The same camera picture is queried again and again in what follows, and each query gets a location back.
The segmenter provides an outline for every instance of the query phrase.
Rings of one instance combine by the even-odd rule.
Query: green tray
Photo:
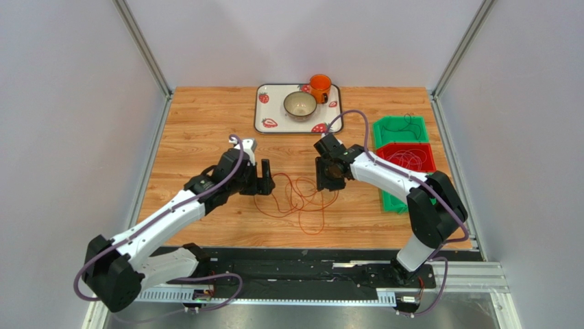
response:
[[[408,211],[408,205],[403,203],[397,197],[394,197],[385,191],[381,191],[381,194],[381,200],[383,201],[383,211],[396,212],[398,214],[403,214],[404,212]],[[432,204],[436,204],[436,199],[432,199]]]
[[[375,148],[387,143],[428,143],[428,132],[423,117],[387,116],[373,124]]]

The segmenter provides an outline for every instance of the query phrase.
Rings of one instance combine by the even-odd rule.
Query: white wall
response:
[[[584,2],[498,1],[441,98],[525,328],[582,328]]]
[[[481,0],[129,0],[172,87],[434,88]]]
[[[0,12],[0,328],[80,328],[73,276],[127,223],[163,98],[111,1]]]

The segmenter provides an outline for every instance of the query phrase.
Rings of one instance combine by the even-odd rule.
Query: black cable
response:
[[[418,125],[417,123],[413,122],[411,114],[404,115],[404,121],[405,121],[406,125],[403,128],[398,129],[398,130],[391,130],[391,129],[387,129],[385,126],[381,126],[381,136],[383,137],[384,132],[410,132],[414,135],[415,139],[419,141],[419,138],[422,136],[422,127],[420,125]],[[408,130],[408,127],[411,125],[414,125],[417,127],[417,131],[418,131],[417,134],[413,130]]]

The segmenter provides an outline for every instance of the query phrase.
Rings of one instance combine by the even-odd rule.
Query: orange mug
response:
[[[324,74],[316,74],[311,78],[311,94],[317,100],[317,103],[328,103],[328,94],[330,92],[330,78]]]

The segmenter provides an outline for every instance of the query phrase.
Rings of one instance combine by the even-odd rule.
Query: bowl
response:
[[[296,121],[308,120],[316,111],[314,96],[304,91],[295,91],[284,99],[284,109],[288,116]]]

